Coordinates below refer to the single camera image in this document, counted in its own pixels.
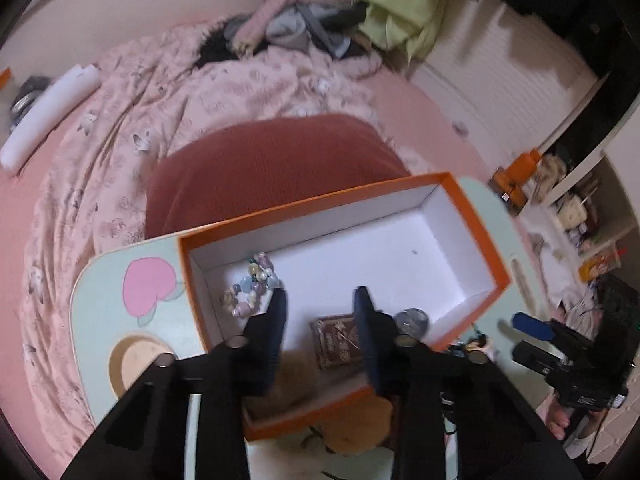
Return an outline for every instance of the pink bed sheet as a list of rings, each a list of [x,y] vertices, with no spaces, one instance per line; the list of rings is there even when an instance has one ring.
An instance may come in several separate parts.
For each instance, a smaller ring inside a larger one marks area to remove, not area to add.
[[[418,89],[387,70],[366,80],[376,97],[381,122],[386,133],[399,144],[415,148],[439,170],[467,174],[485,180],[490,174],[478,153],[460,139],[438,107]],[[18,306],[21,297],[23,251],[30,234],[33,206],[38,188],[50,167],[53,154],[65,130],[78,117],[69,117],[55,130],[30,160],[20,178],[0,177],[2,224],[0,240],[4,258],[0,269],[0,352],[4,380],[0,384],[0,405],[27,452],[51,479],[62,474],[40,430],[24,373],[24,351],[20,337]]]

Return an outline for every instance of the open cardboard box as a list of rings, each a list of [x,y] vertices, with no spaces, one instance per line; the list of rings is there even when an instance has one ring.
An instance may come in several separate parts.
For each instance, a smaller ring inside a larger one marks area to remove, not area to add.
[[[247,274],[263,251],[289,297],[283,350],[309,352],[309,323],[349,314],[353,291],[369,288],[388,314],[420,308],[431,321],[424,341],[443,349],[484,312],[509,278],[482,222],[450,174],[412,176],[303,200],[183,235],[180,256],[204,348],[242,332],[244,322],[220,305],[223,290]],[[263,308],[269,297],[262,301]],[[370,394],[363,373],[326,376],[311,400],[253,420],[249,440],[298,431]]]

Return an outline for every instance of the white roll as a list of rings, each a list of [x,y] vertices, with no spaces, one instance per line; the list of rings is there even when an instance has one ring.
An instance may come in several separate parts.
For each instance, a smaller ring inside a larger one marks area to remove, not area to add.
[[[0,150],[0,166],[15,175],[50,131],[100,86],[100,71],[76,65],[33,105]]]

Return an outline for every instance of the beaded bracelet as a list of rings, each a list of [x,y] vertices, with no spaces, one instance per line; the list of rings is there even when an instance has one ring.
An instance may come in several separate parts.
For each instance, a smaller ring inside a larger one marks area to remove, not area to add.
[[[249,258],[249,275],[234,283],[220,296],[220,303],[234,317],[249,317],[260,310],[260,301],[267,293],[282,286],[273,270],[273,264],[264,253],[256,253]],[[239,294],[246,294],[244,301],[238,301]]]

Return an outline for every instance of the black device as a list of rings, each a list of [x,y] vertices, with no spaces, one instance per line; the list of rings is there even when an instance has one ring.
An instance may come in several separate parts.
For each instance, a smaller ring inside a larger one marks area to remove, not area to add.
[[[552,320],[543,322],[522,312],[511,323],[528,335],[551,343],[565,361],[526,341],[513,348],[513,360],[545,377],[558,394],[561,406],[572,410],[566,437],[567,447],[588,423],[590,412],[619,408],[628,396],[626,380],[640,345],[638,306],[623,311],[603,309],[600,329],[591,341],[569,327]]]
[[[369,381],[378,395],[399,399],[393,480],[445,480],[445,389],[455,412],[460,480],[580,480],[559,442],[482,352],[439,353],[401,334],[364,287],[353,306]],[[241,397],[263,395],[272,383],[286,309],[286,294],[277,289],[241,336],[190,359],[161,354],[62,479],[182,479],[189,395],[200,393],[196,480],[248,480]]]

